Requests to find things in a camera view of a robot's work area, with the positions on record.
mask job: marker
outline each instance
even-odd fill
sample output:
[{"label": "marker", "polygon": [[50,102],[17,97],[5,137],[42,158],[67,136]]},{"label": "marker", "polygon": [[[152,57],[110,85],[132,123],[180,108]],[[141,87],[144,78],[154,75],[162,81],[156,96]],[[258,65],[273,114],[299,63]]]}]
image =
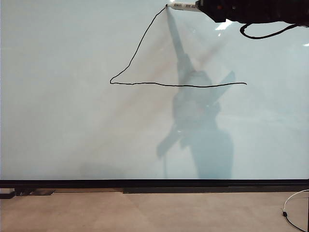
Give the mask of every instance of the marker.
[{"label": "marker", "polygon": [[183,3],[183,2],[172,2],[169,4],[166,4],[166,7],[170,7],[174,10],[180,10],[180,11],[197,11],[197,12],[201,12],[195,2],[193,3]]}]

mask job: white cable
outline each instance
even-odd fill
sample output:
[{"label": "white cable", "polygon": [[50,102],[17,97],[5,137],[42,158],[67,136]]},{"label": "white cable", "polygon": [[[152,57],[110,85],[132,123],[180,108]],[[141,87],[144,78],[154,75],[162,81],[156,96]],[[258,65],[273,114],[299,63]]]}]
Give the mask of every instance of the white cable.
[{"label": "white cable", "polygon": [[294,197],[295,195],[297,195],[297,194],[299,194],[299,193],[301,193],[301,192],[308,192],[308,191],[309,191],[309,189],[299,191],[299,192],[297,192],[297,193],[294,193],[294,194],[293,194],[292,196],[290,196],[288,199],[286,199],[286,201],[285,201],[285,203],[284,203],[284,207],[283,207],[283,212],[285,212],[285,206],[286,206],[286,204],[288,203],[288,201],[289,201],[292,197]]}]

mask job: floor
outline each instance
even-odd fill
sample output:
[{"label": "floor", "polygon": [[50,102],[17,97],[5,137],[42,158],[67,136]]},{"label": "floor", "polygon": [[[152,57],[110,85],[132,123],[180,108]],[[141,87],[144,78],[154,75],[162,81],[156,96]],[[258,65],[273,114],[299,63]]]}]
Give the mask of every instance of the floor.
[{"label": "floor", "polygon": [[[54,193],[1,201],[2,232],[296,232],[292,193]],[[287,205],[307,229],[308,193]]]}]

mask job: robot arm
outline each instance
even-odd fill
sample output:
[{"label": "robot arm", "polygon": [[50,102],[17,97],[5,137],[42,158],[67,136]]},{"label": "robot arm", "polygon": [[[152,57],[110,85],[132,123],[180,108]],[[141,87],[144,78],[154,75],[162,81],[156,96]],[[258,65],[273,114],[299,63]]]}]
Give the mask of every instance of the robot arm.
[{"label": "robot arm", "polygon": [[309,0],[198,0],[195,3],[173,2],[168,7],[200,11],[217,23],[229,19],[244,24],[283,21],[309,26]]}]

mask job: whiteboard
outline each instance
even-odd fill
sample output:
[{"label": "whiteboard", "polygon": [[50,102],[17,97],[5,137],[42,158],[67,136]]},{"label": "whiteboard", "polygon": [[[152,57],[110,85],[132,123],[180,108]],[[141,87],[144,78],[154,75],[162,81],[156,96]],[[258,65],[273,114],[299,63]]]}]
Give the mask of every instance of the whiteboard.
[{"label": "whiteboard", "polygon": [[[1,1],[1,179],[308,179],[309,29],[167,0]],[[262,36],[285,23],[253,25]]]}]

